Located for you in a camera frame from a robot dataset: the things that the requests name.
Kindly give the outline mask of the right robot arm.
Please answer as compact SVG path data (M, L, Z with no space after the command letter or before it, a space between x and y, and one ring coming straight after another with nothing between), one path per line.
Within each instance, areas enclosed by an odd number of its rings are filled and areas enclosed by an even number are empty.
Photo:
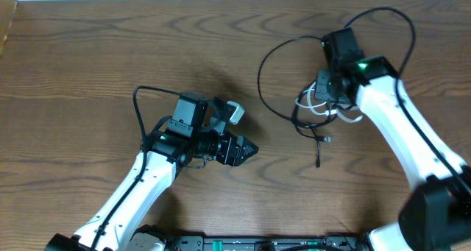
M328 70L315 98L356 107L399 160L412 194L395 223L368 234L372 250L446 250L470 239L470 166L434 132L383 56L364 56L349 27L321 39Z

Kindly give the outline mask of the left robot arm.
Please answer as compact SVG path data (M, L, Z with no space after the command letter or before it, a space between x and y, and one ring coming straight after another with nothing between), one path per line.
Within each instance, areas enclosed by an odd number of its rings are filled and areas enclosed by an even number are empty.
M47 250L164 250L168 240L141 225L156 199L193 159L240 166L258 146L227 125L244 109L235 102L180 93L174 113L144 133L132 169L102 208L73 236L56 234Z

